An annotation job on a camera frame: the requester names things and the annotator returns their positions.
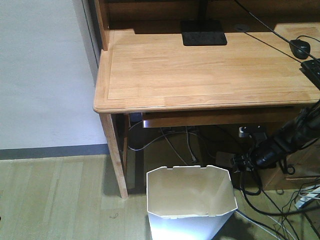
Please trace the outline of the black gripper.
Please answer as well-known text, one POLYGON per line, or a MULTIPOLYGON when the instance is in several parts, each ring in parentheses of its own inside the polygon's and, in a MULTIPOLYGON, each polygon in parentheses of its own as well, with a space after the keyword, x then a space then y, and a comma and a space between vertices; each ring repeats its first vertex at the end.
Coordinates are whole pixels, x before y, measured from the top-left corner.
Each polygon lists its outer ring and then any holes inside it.
POLYGON ((236 154, 231 158, 231 166, 238 172, 272 169, 287 155, 288 153, 278 143, 269 139, 253 145, 246 153, 236 154))

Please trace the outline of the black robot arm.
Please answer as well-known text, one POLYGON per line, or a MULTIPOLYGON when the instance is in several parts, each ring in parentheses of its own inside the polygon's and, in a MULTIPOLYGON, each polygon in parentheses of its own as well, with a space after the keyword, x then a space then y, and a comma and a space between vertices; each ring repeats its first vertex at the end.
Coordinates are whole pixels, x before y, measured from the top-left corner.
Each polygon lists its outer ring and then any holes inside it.
POLYGON ((235 171, 270 169, 279 163, 284 174, 293 175, 295 169, 287 164, 287 156, 307 148, 320 138, 320 102, 302 109, 296 118, 270 136, 267 136, 264 127, 257 125, 240 127, 239 137, 251 138, 253 146, 248 152, 231 159, 235 171))

